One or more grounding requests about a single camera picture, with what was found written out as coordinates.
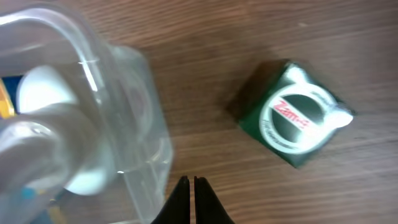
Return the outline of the green round-label box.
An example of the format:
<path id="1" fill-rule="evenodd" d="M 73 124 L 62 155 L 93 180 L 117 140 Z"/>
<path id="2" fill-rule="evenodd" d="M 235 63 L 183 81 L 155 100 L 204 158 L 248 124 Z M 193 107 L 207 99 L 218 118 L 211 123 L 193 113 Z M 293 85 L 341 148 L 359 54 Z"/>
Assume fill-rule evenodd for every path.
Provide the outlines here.
<path id="1" fill-rule="evenodd" d="M 344 101 L 289 59 L 260 63 L 226 109 L 246 134 L 294 168 L 354 119 Z"/>

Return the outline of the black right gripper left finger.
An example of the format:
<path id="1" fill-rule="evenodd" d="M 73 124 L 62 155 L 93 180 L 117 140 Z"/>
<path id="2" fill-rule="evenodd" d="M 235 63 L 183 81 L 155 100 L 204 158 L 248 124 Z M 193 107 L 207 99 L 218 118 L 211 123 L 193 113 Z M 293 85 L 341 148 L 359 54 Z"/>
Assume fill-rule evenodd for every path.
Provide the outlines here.
<path id="1" fill-rule="evenodd" d="M 182 176 L 151 224 L 190 224 L 190 182 Z"/>

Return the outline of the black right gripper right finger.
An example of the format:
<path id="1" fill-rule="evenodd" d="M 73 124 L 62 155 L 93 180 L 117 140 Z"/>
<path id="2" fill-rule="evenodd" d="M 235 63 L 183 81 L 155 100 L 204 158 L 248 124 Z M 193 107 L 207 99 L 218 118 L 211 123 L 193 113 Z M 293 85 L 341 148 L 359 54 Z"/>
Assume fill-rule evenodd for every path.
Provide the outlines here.
<path id="1" fill-rule="evenodd" d="M 206 178 L 194 177 L 194 194 L 196 224 L 234 224 Z"/>

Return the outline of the clear plastic container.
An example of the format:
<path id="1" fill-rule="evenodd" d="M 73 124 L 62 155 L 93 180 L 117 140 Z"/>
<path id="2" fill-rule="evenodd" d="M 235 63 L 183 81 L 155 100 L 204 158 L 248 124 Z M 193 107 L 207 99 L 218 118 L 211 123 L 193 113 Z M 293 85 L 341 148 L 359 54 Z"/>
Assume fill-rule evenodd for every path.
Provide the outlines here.
<path id="1" fill-rule="evenodd" d="M 2 223 L 150 223 L 173 155 L 140 51 L 53 4 L 1 14 Z"/>

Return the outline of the blue yellow cough drops bag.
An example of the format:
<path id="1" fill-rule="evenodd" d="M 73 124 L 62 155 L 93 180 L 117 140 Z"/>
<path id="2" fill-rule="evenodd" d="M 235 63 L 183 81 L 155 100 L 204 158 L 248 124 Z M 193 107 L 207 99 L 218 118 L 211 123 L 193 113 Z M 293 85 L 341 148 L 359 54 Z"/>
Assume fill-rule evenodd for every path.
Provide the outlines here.
<path id="1" fill-rule="evenodd" d="M 17 90 L 22 77 L 22 75 L 1 77 L 1 119 L 19 114 Z"/>

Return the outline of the small clear plastic bottle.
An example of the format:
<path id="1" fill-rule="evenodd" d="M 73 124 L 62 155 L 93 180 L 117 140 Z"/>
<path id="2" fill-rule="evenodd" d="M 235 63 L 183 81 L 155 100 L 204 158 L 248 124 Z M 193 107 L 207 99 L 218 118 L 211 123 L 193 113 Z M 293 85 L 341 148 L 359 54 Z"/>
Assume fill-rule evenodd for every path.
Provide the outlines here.
<path id="1" fill-rule="evenodd" d="M 18 75 L 19 114 L 1 120 L 1 198 L 105 191 L 116 169 L 82 68 L 39 65 Z"/>

